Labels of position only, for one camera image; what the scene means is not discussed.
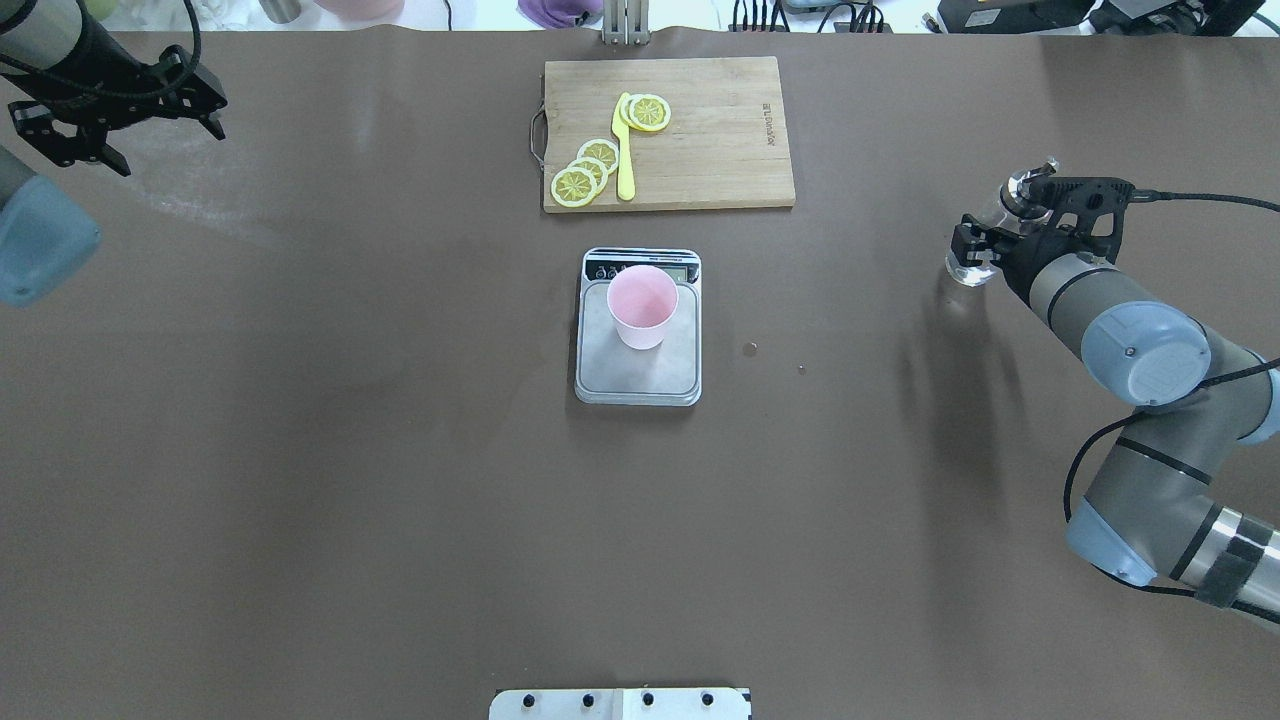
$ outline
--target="cutting board handle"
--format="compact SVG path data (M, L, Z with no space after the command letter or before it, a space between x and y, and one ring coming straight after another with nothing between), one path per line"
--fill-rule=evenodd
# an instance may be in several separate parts
M543 119L543 135L539 142L538 137L538 118ZM550 137L549 127L547 126L547 101L538 105L538 111L534 113L532 118L529 118L529 154L534 156L538 161L538 172L547 172L547 141Z

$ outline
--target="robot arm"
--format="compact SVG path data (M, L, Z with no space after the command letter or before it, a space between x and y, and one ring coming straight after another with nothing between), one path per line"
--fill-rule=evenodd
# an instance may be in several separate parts
M221 85L200 65L200 32L192 55L169 46L155 65L125 53L79 0L0 0L0 74L33 101L9 104L18 136L58 165L101 163L122 176L129 164L106 142L113 129L147 118L192 118L223 140L216 113L227 106ZM54 120L76 128L65 136Z
M0 74L33 100L10 102L18 137L55 164L101 163L129 174L108 145L113 129L147 118L193 118L223 140L221 85L200 65L200 27L184 0L192 54L168 47L155 65L125 53L81 0L0 0ZM74 128L63 135L54 123ZM31 305L97 249L97 224L44 176L0 149L0 301Z
M1015 174L983 218L966 215L947 266L965 284L1004 270L1089 374L1138 406L1070 518L1068 543L1128 584L1164 575L1210 605L1280 621L1280 533L1207 495L1233 446L1280 429L1280 373L1115 268L1125 208L1153 197L1056 170L1051 160ZM1110 234L1094 234L1106 217Z

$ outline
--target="blue joint cap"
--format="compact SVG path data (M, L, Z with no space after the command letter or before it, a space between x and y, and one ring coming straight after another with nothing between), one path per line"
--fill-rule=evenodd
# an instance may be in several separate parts
M1240 445L1258 445L1280 430L1280 372L1268 370L1267 378L1271 380L1271 410L1257 429L1236 441Z
M1080 360L1130 405L1166 405L1204 379L1212 355L1204 331L1185 313L1149 300L1123 302L1089 323Z
M35 176L0 210L0 300L26 307L88 261L102 231L74 200Z
M1088 500L1071 515L1066 525L1066 544L1100 570L1130 585L1147 587L1156 579L1156 570L1111 529Z

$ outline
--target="wooden cutting board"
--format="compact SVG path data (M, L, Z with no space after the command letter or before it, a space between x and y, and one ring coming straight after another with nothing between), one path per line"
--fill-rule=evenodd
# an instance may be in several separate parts
M585 208L550 196L552 177L577 158L582 142L617 138L611 131L618 95L650 92L671 104L671 124L631 131L636 196L618 200L617 173ZM547 63L548 213L623 213L716 208L790 208L796 202L791 147L777 58L585 60Z

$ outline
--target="lemon slice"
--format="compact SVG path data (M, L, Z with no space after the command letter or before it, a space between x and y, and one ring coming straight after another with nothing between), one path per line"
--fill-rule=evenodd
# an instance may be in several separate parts
M579 158L568 164L570 168L586 168L591 172L591 177L595 179L595 193L599 195L604 190L604 183L609 182L609 167L602 160L595 158Z
M618 169L618 146L613 141L598 137L588 140L577 149L579 158L595 158L604 163L605 170L612 173Z
M595 200L600 187L591 170L570 165L552 178L552 199L566 208L581 208Z
M632 95L627 101L627 124L644 132L658 132L671 123L671 105L657 95Z

